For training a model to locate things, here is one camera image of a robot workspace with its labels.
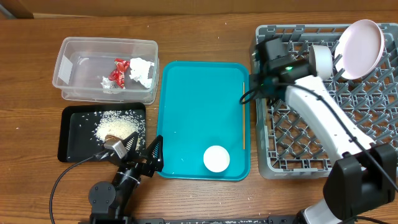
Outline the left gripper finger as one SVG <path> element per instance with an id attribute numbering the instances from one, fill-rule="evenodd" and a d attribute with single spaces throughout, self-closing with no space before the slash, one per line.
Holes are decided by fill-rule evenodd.
<path id="1" fill-rule="evenodd" d="M 164 168 L 163 137 L 158 135 L 145 150 L 145 165 L 153 172 L 161 172 Z"/>
<path id="2" fill-rule="evenodd" d="M 129 156 L 135 156 L 137 154 L 136 147 L 137 147 L 138 137 L 139 137 L 138 132 L 135 131 L 132 134 L 130 134 L 126 139 L 122 140 L 122 144 L 127 150 L 127 154 Z"/>

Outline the white rice pile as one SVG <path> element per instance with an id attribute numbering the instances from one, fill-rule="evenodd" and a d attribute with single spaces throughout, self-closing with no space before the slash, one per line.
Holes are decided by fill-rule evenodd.
<path id="1" fill-rule="evenodd" d="M 137 110 L 110 110 L 94 112 L 95 121 L 93 139 L 104 143 L 106 136 L 126 139 L 130 134 L 138 134 L 136 150 L 142 149 L 146 144 L 146 121 L 142 111 Z"/>

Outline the grey bowl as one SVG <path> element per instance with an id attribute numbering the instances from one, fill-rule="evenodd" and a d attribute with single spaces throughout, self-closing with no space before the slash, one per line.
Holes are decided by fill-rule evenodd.
<path id="1" fill-rule="evenodd" d="M 327 80 L 333 73 L 333 59 L 331 51 L 324 45 L 311 45 L 309 48 L 309 63 L 322 80 Z"/>

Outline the wooden chopstick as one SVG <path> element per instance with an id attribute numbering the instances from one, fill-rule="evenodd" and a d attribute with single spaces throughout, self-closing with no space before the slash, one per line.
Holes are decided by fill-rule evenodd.
<path id="1" fill-rule="evenodd" d="M 243 82 L 243 94 L 245 94 L 245 82 Z M 243 150 L 246 150 L 246 110 L 245 104 L 242 103 L 243 107 Z"/>

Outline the small white dish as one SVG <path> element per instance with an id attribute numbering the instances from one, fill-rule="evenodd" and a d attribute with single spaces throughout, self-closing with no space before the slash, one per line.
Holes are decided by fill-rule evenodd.
<path id="1" fill-rule="evenodd" d="M 210 146 L 203 155 L 205 167 L 214 173 L 225 171 L 230 163 L 228 151 L 222 146 Z"/>

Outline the red snack wrapper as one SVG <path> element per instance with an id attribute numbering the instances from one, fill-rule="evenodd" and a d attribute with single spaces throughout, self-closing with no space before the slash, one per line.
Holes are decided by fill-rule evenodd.
<path id="1" fill-rule="evenodd" d="M 116 58 L 114 63 L 116 68 L 110 73 L 108 79 L 114 81 L 118 87 L 124 88 L 125 72 L 130 66 L 130 61 Z"/>

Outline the white napkin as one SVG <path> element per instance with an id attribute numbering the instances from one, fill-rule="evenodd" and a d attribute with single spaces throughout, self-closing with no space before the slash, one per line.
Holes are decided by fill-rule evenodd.
<path id="1" fill-rule="evenodd" d="M 152 78 L 149 77 L 150 68 L 153 66 L 154 62 L 142 58 L 132 58 L 129 62 L 129 78 L 139 82 L 145 89 L 149 89 L 152 86 Z"/>

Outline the pink plate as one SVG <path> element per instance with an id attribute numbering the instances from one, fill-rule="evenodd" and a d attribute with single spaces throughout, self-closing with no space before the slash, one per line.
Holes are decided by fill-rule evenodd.
<path id="1" fill-rule="evenodd" d="M 335 68 L 344 70 L 347 80 L 361 78 L 376 68 L 384 49 L 384 35 L 379 26 L 363 19 L 352 23 L 342 33 L 335 48 Z"/>

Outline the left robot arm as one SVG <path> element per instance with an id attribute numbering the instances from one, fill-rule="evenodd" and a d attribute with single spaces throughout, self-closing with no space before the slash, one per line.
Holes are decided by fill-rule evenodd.
<path id="1" fill-rule="evenodd" d="M 111 182 L 98 182 L 90 189 L 88 198 L 91 204 L 90 223 L 133 223 L 134 219 L 125 215 L 126 205 L 140 183 L 141 177 L 152 177 L 164 168 L 163 137 L 158 135 L 144 151 L 136 151 L 138 133 L 125 139 L 106 136 L 104 151 L 96 156 L 107 160 L 118 169 Z"/>

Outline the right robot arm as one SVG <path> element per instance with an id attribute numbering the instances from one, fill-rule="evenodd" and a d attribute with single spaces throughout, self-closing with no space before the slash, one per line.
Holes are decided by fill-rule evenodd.
<path id="1" fill-rule="evenodd" d="M 396 150 L 376 144 L 347 117 L 325 88 L 325 78 L 306 60 L 267 62 L 250 75 L 244 96 L 284 100 L 308 124 L 331 161 L 323 198 L 298 212 L 296 223 L 353 223 L 396 197 Z"/>

